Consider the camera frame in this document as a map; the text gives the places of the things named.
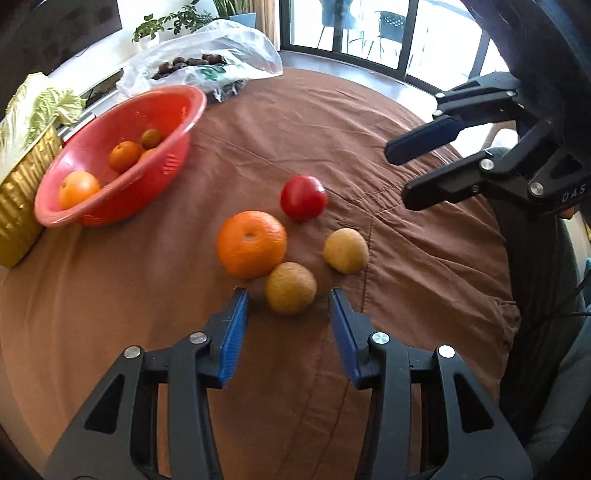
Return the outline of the person right hand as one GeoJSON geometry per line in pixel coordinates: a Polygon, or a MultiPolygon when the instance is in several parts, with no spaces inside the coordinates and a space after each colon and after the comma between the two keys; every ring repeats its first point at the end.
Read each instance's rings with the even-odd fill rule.
{"type": "Polygon", "coordinates": [[[571,219],[577,213],[576,207],[571,207],[566,210],[563,210],[559,216],[563,219],[571,219]]]}

